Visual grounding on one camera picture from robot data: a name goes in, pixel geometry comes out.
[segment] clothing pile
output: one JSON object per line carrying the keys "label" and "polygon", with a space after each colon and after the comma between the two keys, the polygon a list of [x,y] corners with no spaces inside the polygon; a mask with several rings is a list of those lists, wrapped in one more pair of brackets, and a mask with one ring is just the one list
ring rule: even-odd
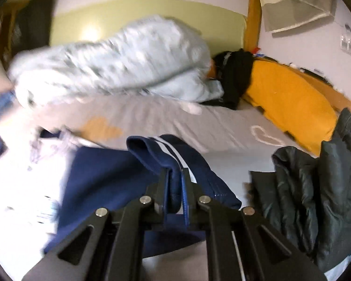
{"label": "clothing pile", "polygon": [[[242,205],[225,182],[211,171],[201,154],[173,135],[151,138],[131,136],[127,139],[128,150],[124,151],[91,143],[84,143],[87,146],[83,146],[83,139],[67,129],[56,134],[42,130],[33,142],[32,157],[37,158],[33,160],[34,169],[42,163],[41,145],[47,139],[63,140],[64,146],[60,144],[59,147],[68,149],[73,162],[66,185],[65,180],[60,182],[64,187],[57,188],[55,180],[49,181],[53,188],[48,187],[47,197],[54,199],[54,203],[62,202],[62,205],[57,212],[57,234],[45,252],[60,243],[97,208],[117,210],[131,200],[139,199],[148,185],[158,181],[163,168],[168,171],[170,190],[170,200],[165,208],[169,213],[167,225],[164,231],[146,232],[144,257],[164,254],[205,240],[203,232],[186,231],[183,215],[176,214],[182,203],[181,168],[189,169],[191,181],[198,183],[206,195],[231,208],[239,209]],[[42,215],[51,214],[39,213],[38,218]]]}
{"label": "clothing pile", "polygon": [[275,172],[251,172],[255,207],[326,272],[351,255],[350,111],[319,158],[284,147],[272,159]]}
{"label": "clothing pile", "polygon": [[100,42],[18,53],[8,76],[25,107],[128,91],[203,102],[223,94],[219,81],[207,79],[210,64],[197,32],[154,15]]}

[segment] bed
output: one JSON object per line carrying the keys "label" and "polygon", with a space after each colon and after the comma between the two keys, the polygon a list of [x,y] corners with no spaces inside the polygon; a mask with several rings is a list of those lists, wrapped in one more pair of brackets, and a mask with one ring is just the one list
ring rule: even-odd
{"label": "bed", "polygon": [[[10,14],[9,22],[13,24],[15,14],[27,2],[15,0],[3,8],[3,13]],[[176,17],[199,30],[212,53],[240,48],[251,51],[257,46],[260,0],[249,0],[245,14],[190,0],[104,1],[56,14],[51,43],[104,38],[128,21],[153,12]],[[193,16],[195,12],[201,14],[199,19]],[[109,17],[107,13],[111,18],[119,14],[119,20],[103,20]],[[98,29],[91,22],[98,24]],[[1,50],[10,51],[10,38]],[[309,83],[317,89],[317,82],[309,78]],[[336,100],[337,92],[322,86],[318,90],[336,111],[351,106],[351,102]],[[7,145],[0,157],[0,264],[14,281],[21,280],[42,258],[42,248],[55,231],[34,222],[33,207],[38,203],[28,202],[29,195],[21,185],[26,181],[33,132],[38,127],[54,131],[63,126],[84,139],[114,149],[125,149],[126,138],[132,135],[176,135],[203,155],[243,206],[250,204],[249,171],[271,172],[271,155],[276,149],[287,145],[301,148],[244,100],[237,111],[137,95],[95,96],[35,110],[24,109],[16,102],[0,119],[0,136]],[[55,173],[64,172],[66,167],[61,166]],[[144,259],[143,264],[149,280],[208,279],[205,243]],[[344,266],[346,263],[330,273],[329,280],[335,280]]]}
{"label": "bed", "polygon": [[[41,249],[50,238],[48,232],[54,231],[34,225],[29,218],[34,213],[29,209],[17,209],[13,199],[9,200],[16,198],[14,194],[26,198],[26,192],[18,184],[26,185],[26,178],[21,175],[26,173],[18,170],[26,169],[29,164],[31,130],[37,126],[50,131],[67,126],[82,137],[117,149],[126,148],[126,138],[131,135],[174,134],[203,154],[212,170],[224,179],[244,205],[249,204],[249,170],[272,171],[271,154],[279,146],[298,146],[244,101],[238,111],[130,95],[47,106],[31,113],[17,104],[0,121],[0,135],[8,147],[0,158],[0,264],[14,281],[21,280],[41,259]],[[197,244],[186,248],[179,257],[183,259],[182,265],[194,266],[194,261],[199,265],[206,260],[205,252],[205,246]],[[162,280],[161,273],[154,276],[156,261],[161,262],[161,257],[145,260],[145,266],[152,280]],[[176,259],[172,258],[170,262],[174,264],[174,261]],[[184,276],[183,280],[206,280],[206,264],[205,261],[199,267],[196,279],[192,274]]]}

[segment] white stripe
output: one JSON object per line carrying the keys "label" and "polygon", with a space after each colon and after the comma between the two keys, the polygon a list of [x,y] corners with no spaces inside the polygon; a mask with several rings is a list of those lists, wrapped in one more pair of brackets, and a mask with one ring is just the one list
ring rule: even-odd
{"label": "white stripe", "polygon": [[163,143],[161,143],[161,142],[159,142],[159,141],[157,141],[157,140],[155,140],[155,142],[160,146],[160,148],[161,148],[161,150],[162,150],[163,152],[165,152],[166,154],[168,154],[168,155],[170,155],[172,158],[174,158],[174,160],[177,162],[177,164],[178,164],[178,166],[179,166],[178,160],[174,157],[173,154],[171,154],[171,153],[169,152],[169,150],[167,149],[167,147],[166,147]]}
{"label": "white stripe", "polygon": [[161,137],[154,136],[154,139],[156,139],[157,141],[160,141],[161,143],[166,144],[167,146],[169,146],[169,147],[172,149],[172,151],[173,151],[173,152],[175,153],[175,155],[177,156],[178,160],[181,162],[182,167],[183,167],[183,168],[188,168],[188,170],[189,170],[189,172],[190,172],[190,179],[191,179],[191,182],[196,183],[197,180],[196,180],[194,174],[192,173],[190,167],[186,164],[186,162],[184,161],[183,157],[179,154],[179,152],[175,149],[175,147],[173,147],[173,146],[172,146],[169,142],[167,142],[166,140],[163,140]]}
{"label": "white stripe", "polygon": [[231,232],[231,235],[233,236],[235,251],[236,251],[237,257],[238,257],[238,264],[239,264],[239,269],[241,271],[241,278],[242,278],[242,281],[246,281],[246,278],[245,278],[245,275],[244,275],[244,268],[243,268],[242,258],[241,258],[241,254],[239,253],[238,243],[237,243],[237,239],[235,238],[234,231]]}

